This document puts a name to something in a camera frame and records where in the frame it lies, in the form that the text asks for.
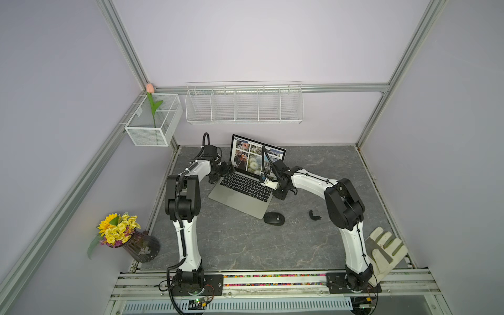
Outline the silver laptop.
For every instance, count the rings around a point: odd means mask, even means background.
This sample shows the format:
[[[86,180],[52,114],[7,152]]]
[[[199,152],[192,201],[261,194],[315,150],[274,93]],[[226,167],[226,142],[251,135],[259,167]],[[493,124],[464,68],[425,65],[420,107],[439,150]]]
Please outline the silver laptop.
[[[267,177],[276,178],[270,161],[262,156],[263,149],[271,161],[285,159],[284,148],[233,134],[230,162],[234,172],[219,180],[209,199],[262,219],[272,199],[272,189],[262,181]]]

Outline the black wireless mouse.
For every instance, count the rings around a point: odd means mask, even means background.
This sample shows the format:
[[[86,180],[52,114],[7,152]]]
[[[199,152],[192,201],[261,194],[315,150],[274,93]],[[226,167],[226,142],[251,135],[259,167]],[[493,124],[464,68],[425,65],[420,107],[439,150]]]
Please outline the black wireless mouse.
[[[267,212],[263,217],[263,221],[266,224],[272,226],[282,226],[285,223],[285,216],[278,212]]]

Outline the black mouse battery cover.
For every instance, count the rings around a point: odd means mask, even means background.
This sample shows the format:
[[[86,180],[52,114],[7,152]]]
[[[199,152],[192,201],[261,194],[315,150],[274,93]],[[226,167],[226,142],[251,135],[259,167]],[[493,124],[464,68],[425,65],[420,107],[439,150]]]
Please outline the black mouse battery cover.
[[[322,219],[322,217],[321,217],[321,216],[319,216],[319,215],[315,215],[315,214],[314,214],[314,212],[313,212],[313,210],[310,210],[310,211],[308,212],[308,215],[309,215],[310,219],[311,219],[311,220],[313,220],[313,221],[314,221],[314,220],[315,220],[315,221],[318,221],[318,220],[321,220],[321,219]]]

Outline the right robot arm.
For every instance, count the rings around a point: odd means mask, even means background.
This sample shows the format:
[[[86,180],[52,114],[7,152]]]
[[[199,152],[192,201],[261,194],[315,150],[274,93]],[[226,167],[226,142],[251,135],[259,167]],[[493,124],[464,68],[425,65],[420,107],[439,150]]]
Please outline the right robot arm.
[[[340,230],[345,249],[345,287],[352,292],[364,291],[374,277],[368,262],[362,235],[365,206],[352,182],[347,178],[327,179],[299,166],[290,168],[282,160],[272,160],[262,147],[261,161],[270,167],[274,177],[265,171],[262,183],[273,189],[273,196],[286,199],[289,192],[305,190],[325,200],[330,221]]]

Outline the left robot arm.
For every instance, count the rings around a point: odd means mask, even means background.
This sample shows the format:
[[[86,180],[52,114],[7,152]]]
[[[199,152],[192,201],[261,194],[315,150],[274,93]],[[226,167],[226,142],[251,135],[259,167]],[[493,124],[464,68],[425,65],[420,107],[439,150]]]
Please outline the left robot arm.
[[[222,160],[222,155],[222,150],[211,144],[209,134],[204,133],[200,150],[191,164],[166,180],[165,212],[174,224],[179,247],[179,262],[167,270],[175,271],[169,287],[177,293],[195,295],[206,286],[196,232],[202,208],[199,184],[204,178],[215,184],[234,172],[233,166]]]

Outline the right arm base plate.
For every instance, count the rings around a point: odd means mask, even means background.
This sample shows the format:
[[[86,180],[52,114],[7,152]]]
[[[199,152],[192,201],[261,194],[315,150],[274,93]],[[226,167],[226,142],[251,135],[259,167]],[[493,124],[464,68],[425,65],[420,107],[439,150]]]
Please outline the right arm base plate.
[[[370,280],[371,272],[365,271],[357,274],[353,271],[329,272],[326,274],[326,286],[331,294],[336,293],[381,293],[380,284],[373,286]]]

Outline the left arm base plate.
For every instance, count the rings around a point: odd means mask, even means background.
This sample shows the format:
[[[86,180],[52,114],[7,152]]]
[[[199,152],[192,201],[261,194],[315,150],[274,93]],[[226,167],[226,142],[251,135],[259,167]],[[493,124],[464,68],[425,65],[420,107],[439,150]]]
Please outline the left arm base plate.
[[[221,296],[224,288],[222,274],[196,275],[193,273],[177,274],[171,279],[170,291],[176,297]]]

